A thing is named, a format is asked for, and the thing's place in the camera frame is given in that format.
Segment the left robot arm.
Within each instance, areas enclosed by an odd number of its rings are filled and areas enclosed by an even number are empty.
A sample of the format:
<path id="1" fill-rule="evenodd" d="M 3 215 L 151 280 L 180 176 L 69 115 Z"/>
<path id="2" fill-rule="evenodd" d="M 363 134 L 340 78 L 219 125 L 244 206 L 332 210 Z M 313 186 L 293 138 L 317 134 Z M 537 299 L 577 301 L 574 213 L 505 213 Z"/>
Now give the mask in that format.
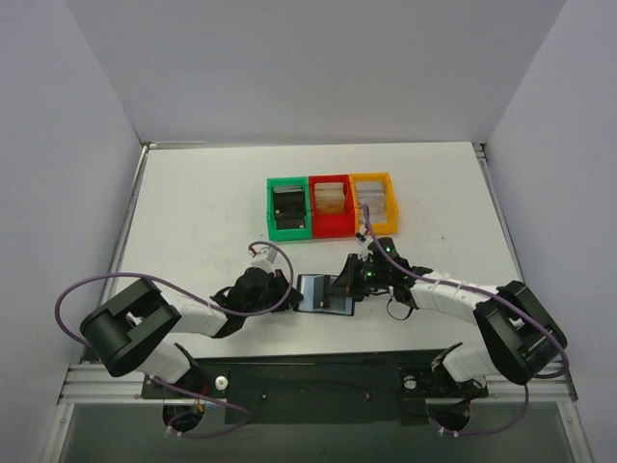
<path id="1" fill-rule="evenodd" d="M 199 383 L 188 356 L 165 341 L 171 332 L 226 338 L 247 318 L 266 311 L 296 308 L 303 295 L 277 269 L 248 268 L 233 286 L 213 297 L 217 309 L 196 304 L 174 305 L 151 279 L 140 278 L 88 314 L 80 332 L 113 377 L 134 370 L 164 380 L 174 395 L 192 394 Z"/>

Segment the black leather card holder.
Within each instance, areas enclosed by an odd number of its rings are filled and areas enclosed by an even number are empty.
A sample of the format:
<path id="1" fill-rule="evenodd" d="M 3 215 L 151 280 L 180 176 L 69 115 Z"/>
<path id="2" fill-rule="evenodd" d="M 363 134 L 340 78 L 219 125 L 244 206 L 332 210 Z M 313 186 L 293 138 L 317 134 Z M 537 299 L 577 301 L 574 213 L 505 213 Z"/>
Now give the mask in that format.
<path id="1" fill-rule="evenodd" d="M 293 309 L 297 313 L 316 313 L 353 316 L 354 300 L 346 296 L 340 287 L 333 286 L 335 276 L 325 274 L 301 274 L 296 289 L 303 299 Z"/>

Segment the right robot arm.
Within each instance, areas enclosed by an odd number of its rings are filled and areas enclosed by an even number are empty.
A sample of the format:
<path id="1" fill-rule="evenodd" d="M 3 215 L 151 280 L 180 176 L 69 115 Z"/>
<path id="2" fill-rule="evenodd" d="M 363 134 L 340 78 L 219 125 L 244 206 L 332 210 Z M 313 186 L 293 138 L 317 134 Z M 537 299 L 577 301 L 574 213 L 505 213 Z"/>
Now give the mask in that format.
<path id="1" fill-rule="evenodd" d="M 479 343 L 457 341 L 433 361 L 433 388 L 451 395 L 465 382 L 499 374 L 517 385 L 547 379 L 545 367 L 564 357 L 563 331 L 531 289 L 520 281 L 482 286 L 445 276 L 429 267 L 411 266 L 389 237 L 370 242 L 348 256 L 329 284 L 335 296 L 361 302 L 384 291 L 411 311 L 428 310 L 475 326 Z"/>

